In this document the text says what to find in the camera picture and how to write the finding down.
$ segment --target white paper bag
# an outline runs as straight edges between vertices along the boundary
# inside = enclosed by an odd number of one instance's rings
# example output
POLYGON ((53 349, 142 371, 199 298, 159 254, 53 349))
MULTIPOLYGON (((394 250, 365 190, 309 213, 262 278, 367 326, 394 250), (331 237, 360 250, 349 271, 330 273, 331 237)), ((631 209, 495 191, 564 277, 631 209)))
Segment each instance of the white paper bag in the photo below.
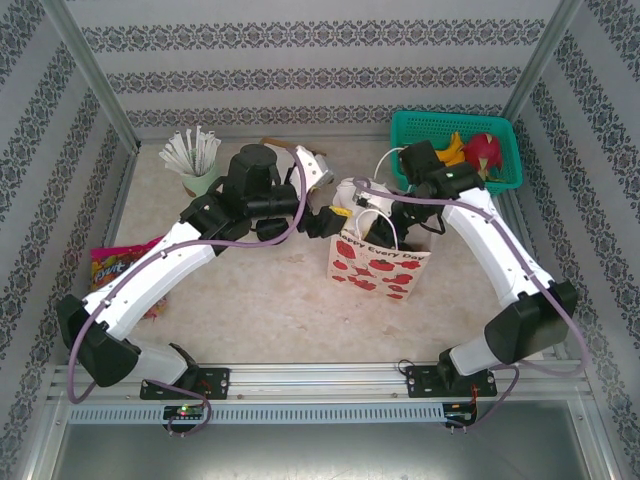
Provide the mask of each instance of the white paper bag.
POLYGON ((347 230, 331 237, 330 248, 328 278, 397 300, 409 297, 431 256, 378 247, 347 230))

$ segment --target yellow toy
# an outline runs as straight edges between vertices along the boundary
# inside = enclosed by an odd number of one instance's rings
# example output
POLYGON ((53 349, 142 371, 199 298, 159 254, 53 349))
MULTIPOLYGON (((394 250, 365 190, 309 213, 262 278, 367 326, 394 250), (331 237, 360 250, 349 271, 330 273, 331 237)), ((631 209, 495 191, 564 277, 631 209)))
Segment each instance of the yellow toy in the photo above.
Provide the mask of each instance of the yellow toy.
POLYGON ((455 132, 451 134, 451 141, 449 142, 447 149, 436 150, 436 155, 438 156, 438 160, 444 163, 447 167, 450 167, 464 162, 463 148, 464 143, 462 143, 462 139, 460 138, 460 132, 455 132))

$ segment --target table surface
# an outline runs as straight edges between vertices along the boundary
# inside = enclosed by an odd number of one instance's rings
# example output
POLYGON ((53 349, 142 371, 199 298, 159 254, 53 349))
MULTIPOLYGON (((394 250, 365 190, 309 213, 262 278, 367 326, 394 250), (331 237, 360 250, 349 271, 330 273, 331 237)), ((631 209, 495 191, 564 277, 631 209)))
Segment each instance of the table surface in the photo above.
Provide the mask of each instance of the table surface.
MULTIPOLYGON (((223 172, 242 145, 222 143, 217 161, 223 172)), ((389 148, 382 141, 309 145, 327 153, 337 179, 371 175, 389 148)), ((141 149, 116 245, 165 234, 191 200, 180 177, 164 168, 161 148, 141 149)), ((381 179, 391 180, 389 166, 382 170, 381 179)), ((335 185, 324 187, 320 203, 330 201, 335 185)), ((275 247, 228 249, 177 285, 167 310, 141 320, 133 335, 178 343, 200 363, 437 360, 441 351, 478 335, 500 307, 455 231, 436 238, 432 251, 409 299, 398 301, 327 279, 328 239, 295 233, 275 247)))

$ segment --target candy bag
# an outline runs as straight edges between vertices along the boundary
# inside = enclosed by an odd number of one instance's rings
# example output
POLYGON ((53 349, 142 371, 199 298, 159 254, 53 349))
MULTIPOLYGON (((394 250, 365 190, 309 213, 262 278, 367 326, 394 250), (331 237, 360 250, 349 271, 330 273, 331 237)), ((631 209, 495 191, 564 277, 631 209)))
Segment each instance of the candy bag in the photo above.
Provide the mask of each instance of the candy bag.
MULTIPOLYGON (((162 237, 155 238, 144 245, 92 249, 91 291, 98 290, 126 272, 136 260, 155 247, 160 240, 162 237)), ((165 308, 167 308, 166 295, 158 300, 142 318, 156 318, 165 308)))

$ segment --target plastic basket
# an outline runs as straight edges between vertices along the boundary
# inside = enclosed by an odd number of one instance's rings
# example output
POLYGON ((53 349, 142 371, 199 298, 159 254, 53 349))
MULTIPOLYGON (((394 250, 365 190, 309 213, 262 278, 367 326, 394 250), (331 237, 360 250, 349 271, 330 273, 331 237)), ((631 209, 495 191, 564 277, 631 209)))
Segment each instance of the plastic basket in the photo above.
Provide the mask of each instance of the plastic basket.
MULTIPOLYGON (((406 147, 412 143, 430 140, 436 150, 444 150, 449 146, 453 132, 460 132, 460 137, 467 143, 476 133, 490 133, 500 140, 502 150, 502 170, 491 169, 492 177, 502 182, 485 182, 491 195, 496 196, 510 188, 518 188, 522 184, 522 165, 513 127, 502 117, 482 115, 463 115, 458 113, 432 113, 400 111, 393 114, 391 120, 391 147, 406 147)), ((409 189, 409 182, 402 172, 398 152, 391 157, 393 174, 398 187, 404 191, 409 189)))

